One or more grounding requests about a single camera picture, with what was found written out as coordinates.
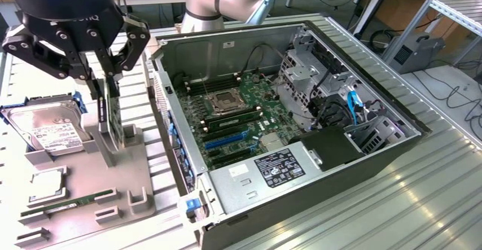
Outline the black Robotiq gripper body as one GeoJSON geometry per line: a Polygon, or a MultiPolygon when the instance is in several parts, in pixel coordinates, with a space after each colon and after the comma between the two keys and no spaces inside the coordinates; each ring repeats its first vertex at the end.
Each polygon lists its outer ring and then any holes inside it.
{"type": "Polygon", "coordinates": [[[106,47],[114,43],[125,19],[114,0],[15,0],[22,11],[22,24],[29,31],[61,46],[57,31],[63,28],[79,51],[94,50],[89,33],[95,29],[106,47]]]}

